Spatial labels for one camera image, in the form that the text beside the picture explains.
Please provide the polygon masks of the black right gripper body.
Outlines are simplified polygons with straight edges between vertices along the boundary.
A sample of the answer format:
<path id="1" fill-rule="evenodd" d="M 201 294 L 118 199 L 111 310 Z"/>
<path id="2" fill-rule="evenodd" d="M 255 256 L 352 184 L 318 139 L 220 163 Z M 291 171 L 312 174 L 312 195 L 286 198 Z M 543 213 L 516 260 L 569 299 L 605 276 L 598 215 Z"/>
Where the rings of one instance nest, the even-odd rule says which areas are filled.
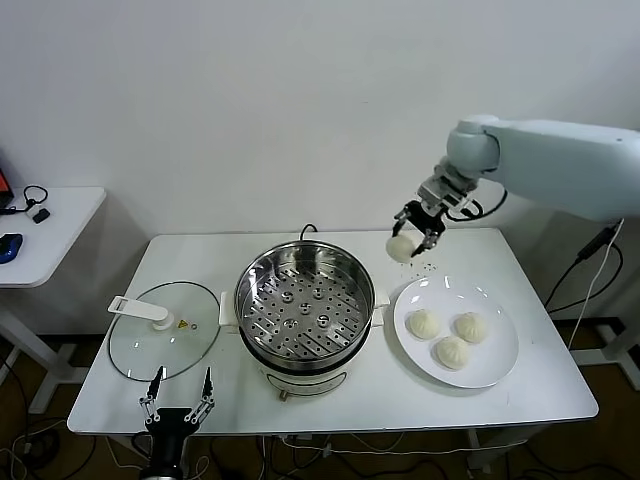
<path id="1" fill-rule="evenodd" d="M 405 205 L 406 219 L 423 235 L 441 235 L 445 231 L 442 212 L 427 213 L 422 204 L 412 200 Z"/>

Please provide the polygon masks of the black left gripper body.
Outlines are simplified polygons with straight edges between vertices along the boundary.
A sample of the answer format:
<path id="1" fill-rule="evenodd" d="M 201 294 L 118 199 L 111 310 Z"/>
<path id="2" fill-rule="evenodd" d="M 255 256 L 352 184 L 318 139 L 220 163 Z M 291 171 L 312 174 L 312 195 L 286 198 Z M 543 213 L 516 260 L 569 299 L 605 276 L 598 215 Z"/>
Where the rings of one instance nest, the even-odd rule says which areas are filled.
<path id="1" fill-rule="evenodd" d="M 186 407 L 160 408 L 145 420 L 145 427 L 154 440 L 184 440 L 194 434 L 191 409 Z"/>

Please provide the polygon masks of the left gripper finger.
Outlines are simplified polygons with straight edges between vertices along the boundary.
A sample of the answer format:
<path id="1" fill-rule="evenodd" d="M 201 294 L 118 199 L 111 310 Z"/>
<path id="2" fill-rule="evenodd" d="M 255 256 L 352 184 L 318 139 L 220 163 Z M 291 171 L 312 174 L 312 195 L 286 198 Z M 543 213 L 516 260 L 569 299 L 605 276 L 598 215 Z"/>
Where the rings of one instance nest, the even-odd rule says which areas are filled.
<path id="1" fill-rule="evenodd" d="M 154 378 L 151 380 L 146 394 L 139 398 L 139 405 L 143 411 L 144 423 L 146 425 L 150 425 L 160 419 L 156 407 L 156 399 L 160 390 L 161 382 L 164 378 L 164 373 L 165 368 L 160 366 Z"/>
<path id="2" fill-rule="evenodd" d="M 199 402 L 185 416 L 184 420 L 191 424 L 201 424 L 215 407 L 213 396 L 214 384 L 211 377 L 211 368 L 208 367 L 204 377 L 202 393 Z"/>

